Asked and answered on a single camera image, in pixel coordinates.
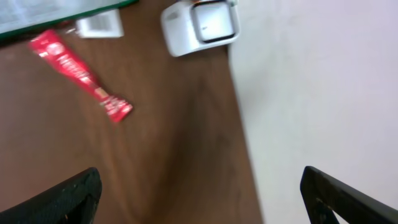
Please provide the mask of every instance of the red packet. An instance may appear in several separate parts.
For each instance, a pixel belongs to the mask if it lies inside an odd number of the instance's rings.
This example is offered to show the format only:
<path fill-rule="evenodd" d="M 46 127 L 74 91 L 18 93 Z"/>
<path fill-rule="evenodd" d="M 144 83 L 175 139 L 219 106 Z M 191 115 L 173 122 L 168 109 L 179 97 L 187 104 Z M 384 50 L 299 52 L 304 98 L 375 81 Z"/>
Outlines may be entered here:
<path fill-rule="evenodd" d="M 132 105 L 127 101 L 110 95 L 100 87 L 93 72 L 68 49 L 54 30 L 47 30 L 31 40 L 30 46 L 54 69 L 93 95 L 104 106 L 112 121 L 121 121 L 132 110 Z"/>

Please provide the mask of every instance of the white logo on red packet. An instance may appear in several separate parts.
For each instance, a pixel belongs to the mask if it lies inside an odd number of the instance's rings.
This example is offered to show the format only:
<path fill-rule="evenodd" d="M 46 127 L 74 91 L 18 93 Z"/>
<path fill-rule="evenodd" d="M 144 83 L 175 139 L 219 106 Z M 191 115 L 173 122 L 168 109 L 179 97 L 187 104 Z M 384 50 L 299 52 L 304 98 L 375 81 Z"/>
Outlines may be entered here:
<path fill-rule="evenodd" d="M 46 51 L 50 54 L 50 55 L 58 55 L 63 53 L 63 51 L 65 50 L 65 48 L 63 47 L 62 44 L 56 42 L 56 43 L 52 43 L 49 44 L 46 48 Z"/>

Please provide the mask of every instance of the white floor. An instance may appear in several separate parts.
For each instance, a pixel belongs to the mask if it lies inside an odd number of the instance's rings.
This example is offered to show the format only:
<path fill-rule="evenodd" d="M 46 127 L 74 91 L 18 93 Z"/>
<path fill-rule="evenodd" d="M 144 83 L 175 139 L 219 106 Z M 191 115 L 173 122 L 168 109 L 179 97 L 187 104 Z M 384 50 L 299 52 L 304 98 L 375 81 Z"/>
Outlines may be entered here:
<path fill-rule="evenodd" d="M 242 0 L 230 63 L 264 222 L 311 165 L 398 208 L 398 1 Z"/>

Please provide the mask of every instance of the red candy wrapper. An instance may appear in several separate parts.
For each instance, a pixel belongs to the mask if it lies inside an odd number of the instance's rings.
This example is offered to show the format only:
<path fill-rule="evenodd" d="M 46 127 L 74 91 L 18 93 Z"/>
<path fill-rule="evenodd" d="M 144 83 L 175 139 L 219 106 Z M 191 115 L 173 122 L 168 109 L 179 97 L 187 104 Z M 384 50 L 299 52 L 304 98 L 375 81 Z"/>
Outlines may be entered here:
<path fill-rule="evenodd" d="M 93 72 L 62 42 L 54 30 L 47 30 L 30 42 L 33 50 L 58 72 L 93 95 L 114 122 L 121 121 L 132 105 L 124 99 L 108 94 L 100 87 Z"/>

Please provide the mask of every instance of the wood grain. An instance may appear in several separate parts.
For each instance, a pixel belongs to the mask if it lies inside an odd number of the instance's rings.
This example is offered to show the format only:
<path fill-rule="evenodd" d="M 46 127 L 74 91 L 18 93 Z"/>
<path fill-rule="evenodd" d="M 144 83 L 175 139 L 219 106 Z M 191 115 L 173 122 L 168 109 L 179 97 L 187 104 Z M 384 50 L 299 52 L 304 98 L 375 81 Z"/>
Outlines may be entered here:
<path fill-rule="evenodd" d="M 226 48 L 171 57 L 159 19 L 172 3 L 122 9 L 120 39 L 63 35 L 134 104 L 119 124 L 25 42 L 0 49 L 0 210 L 94 166 L 97 224 L 262 223 Z"/>

